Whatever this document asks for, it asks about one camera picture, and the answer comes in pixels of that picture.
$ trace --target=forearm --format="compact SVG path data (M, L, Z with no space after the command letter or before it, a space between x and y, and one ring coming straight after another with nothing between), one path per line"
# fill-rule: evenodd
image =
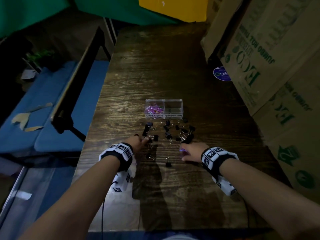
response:
M84 239L119 166L114 156L97 162L20 239Z
M219 170L284 239L320 227L320 206L276 179L235 159Z

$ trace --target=wristband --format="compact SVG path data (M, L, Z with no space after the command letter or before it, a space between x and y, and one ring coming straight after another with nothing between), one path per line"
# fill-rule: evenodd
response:
M205 149L201 155L202 166L206 169L212 176L213 181L219 186L219 188L226 194L232 195L237 192L237 190L230 184L225 177L219 171L221 164L229 159L234 158L239 160L237 154L228 152L220 147L212 147Z
M115 156L120 161L118 172L127 171L132 163L133 151L132 146L128 143L114 144L100 154L99 161L106 156Z

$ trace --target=wooden table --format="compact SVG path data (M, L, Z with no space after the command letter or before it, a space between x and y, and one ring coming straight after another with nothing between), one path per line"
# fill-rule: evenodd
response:
M131 27L119 34L74 180L98 161L110 145L142 133L146 99L183 99L184 116L203 141L238 154L241 161L285 181L263 145L257 126L232 82L216 79L200 40L205 25ZM152 154L136 155L134 178L124 193L111 190L104 207L104 231L246 228L246 206L239 194L226 196L202 166L181 161L176 144L160 139ZM177 132L172 128L175 138ZM171 168L165 167L170 157ZM102 210L89 231L101 230ZM268 227L249 209L250 227Z

